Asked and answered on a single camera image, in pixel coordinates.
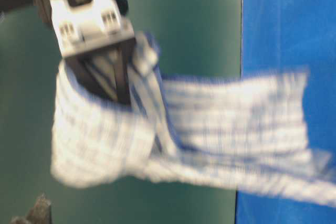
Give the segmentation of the dark gripper finger tip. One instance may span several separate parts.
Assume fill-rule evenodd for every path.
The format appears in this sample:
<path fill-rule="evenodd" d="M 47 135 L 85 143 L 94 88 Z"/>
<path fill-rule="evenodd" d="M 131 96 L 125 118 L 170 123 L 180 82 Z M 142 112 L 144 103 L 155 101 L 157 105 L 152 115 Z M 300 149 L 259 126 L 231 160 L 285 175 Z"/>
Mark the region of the dark gripper finger tip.
<path fill-rule="evenodd" d="M 10 223 L 51 224 L 51 201 L 41 194 L 26 216 L 14 216 Z"/>

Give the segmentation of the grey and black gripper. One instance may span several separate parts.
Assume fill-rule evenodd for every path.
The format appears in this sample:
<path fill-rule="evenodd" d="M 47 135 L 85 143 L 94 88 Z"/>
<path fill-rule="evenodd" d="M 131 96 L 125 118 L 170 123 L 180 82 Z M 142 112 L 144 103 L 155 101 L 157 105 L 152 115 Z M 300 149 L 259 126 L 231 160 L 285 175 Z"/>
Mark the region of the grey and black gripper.
<path fill-rule="evenodd" d="M 127 66 L 135 40 L 128 0 L 34 0 L 38 13 L 56 35 L 61 56 L 74 72 L 79 84 L 100 98 L 113 101 L 89 71 L 89 59 L 77 56 L 110 45 L 117 46 L 114 64 L 118 102 L 130 105 Z"/>

